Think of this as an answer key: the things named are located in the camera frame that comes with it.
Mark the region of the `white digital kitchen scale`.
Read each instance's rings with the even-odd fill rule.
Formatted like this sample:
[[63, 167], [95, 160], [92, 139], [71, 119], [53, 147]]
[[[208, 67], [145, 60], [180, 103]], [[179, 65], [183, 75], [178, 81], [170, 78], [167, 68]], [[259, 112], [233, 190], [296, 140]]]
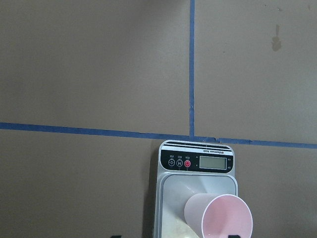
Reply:
[[158, 150], [155, 238], [196, 238], [184, 218], [197, 193], [238, 194], [235, 154], [228, 145], [167, 140]]

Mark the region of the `pink plastic cup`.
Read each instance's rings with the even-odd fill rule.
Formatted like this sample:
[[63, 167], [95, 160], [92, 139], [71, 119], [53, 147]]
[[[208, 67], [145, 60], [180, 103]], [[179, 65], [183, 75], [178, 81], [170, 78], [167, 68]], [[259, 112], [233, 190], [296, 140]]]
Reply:
[[185, 204], [184, 218], [200, 238], [250, 238], [253, 232], [250, 208], [232, 194], [195, 194]]

